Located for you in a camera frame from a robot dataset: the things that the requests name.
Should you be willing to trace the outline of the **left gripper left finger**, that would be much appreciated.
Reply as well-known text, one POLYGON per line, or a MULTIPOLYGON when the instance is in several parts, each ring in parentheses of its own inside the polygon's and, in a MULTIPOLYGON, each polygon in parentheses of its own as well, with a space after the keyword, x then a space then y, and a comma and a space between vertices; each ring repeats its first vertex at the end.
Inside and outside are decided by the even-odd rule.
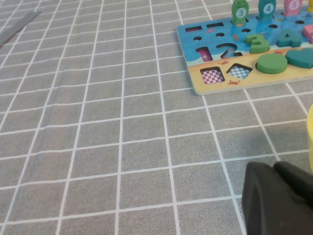
POLYGON ((246 165, 242 209, 248 235, 313 233, 313 210, 268 164, 246 165))

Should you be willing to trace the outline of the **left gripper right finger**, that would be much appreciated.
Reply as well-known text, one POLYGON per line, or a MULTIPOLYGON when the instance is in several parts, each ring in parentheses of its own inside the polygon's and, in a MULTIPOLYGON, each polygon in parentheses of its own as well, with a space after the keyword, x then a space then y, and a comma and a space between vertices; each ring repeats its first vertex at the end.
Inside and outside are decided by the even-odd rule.
POLYGON ((313 175, 284 161, 276 162, 273 168, 292 191, 303 198, 310 209, 313 209, 313 175))

